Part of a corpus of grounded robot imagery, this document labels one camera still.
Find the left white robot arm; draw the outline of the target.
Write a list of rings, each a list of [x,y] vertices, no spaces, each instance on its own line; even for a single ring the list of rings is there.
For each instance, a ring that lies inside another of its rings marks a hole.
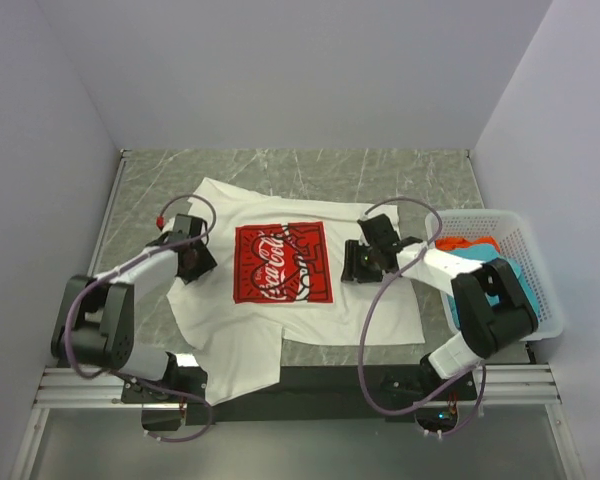
[[[52,334],[52,356],[72,368],[94,366],[143,379],[153,399],[173,399],[180,388],[175,356],[136,342],[135,305],[169,281],[188,284],[215,268],[207,247],[212,226],[178,214],[171,229],[124,264],[95,277],[71,277]]]

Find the white red-print t-shirt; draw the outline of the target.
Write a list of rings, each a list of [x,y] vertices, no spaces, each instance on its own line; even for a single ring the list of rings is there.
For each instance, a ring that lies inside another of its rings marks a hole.
[[[290,340],[319,346],[393,346],[424,340],[414,288],[341,281],[346,240],[358,239],[364,203],[267,196],[211,178],[196,189],[215,208],[217,262],[167,298],[206,372],[216,405],[276,384]]]

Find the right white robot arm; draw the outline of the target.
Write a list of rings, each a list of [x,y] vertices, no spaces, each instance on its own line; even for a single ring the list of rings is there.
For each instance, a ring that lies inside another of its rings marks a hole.
[[[360,240],[344,246],[344,283],[424,283],[453,299],[459,332],[420,361],[419,387],[440,399],[454,376],[536,332],[539,321],[513,267],[502,258],[465,259],[415,237],[401,239],[389,217],[358,221]]]

